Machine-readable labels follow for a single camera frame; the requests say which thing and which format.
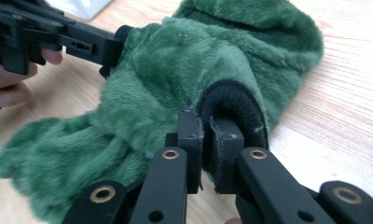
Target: white object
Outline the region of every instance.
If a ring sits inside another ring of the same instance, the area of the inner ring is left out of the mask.
[[[112,0],[47,0],[57,9],[79,17],[83,20],[92,19]]]

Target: green plush fabric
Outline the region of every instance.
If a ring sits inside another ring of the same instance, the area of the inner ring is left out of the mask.
[[[314,22],[288,1],[186,0],[162,24],[130,31],[96,110],[18,131],[0,152],[0,177],[60,223],[86,186],[142,177],[177,112],[218,81],[251,92],[270,133],[322,54]]]

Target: green fuzzy glove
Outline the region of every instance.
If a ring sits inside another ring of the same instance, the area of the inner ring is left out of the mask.
[[[210,117],[232,117],[247,146],[268,147],[322,54],[314,22],[288,1],[186,0],[162,24],[129,32],[97,110],[17,132],[0,152],[0,177],[13,179],[38,217],[60,223],[86,186],[142,177],[186,105],[206,136]]]

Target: screw hole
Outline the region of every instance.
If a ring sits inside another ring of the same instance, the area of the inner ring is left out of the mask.
[[[162,157],[167,160],[173,160],[180,156],[180,153],[175,150],[167,150],[163,152]]]
[[[359,204],[362,203],[362,197],[352,189],[336,187],[333,189],[335,196],[345,203]]]
[[[115,193],[116,191],[112,186],[101,186],[91,193],[90,200],[93,203],[106,203],[114,198]]]
[[[103,189],[96,193],[96,197],[99,199],[105,198],[108,195],[110,195],[110,191],[108,189]]]
[[[305,211],[298,211],[297,215],[300,219],[306,222],[314,222],[314,216],[308,212]]]
[[[153,211],[149,214],[149,220],[151,222],[160,222],[163,220],[163,213],[160,211]]]
[[[258,160],[263,160],[263,159],[266,159],[268,157],[268,155],[261,150],[252,150],[250,152],[250,156],[252,158],[258,159]]]

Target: human hand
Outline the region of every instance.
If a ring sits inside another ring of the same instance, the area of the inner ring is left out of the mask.
[[[225,224],[242,224],[242,220],[238,217],[228,220]]]
[[[49,63],[59,64],[62,62],[60,52],[42,49],[41,54]],[[33,77],[37,73],[37,65],[30,63],[29,68],[29,74],[21,76],[4,70],[3,65],[0,64],[0,107],[25,103],[31,99],[32,94],[23,80]]]

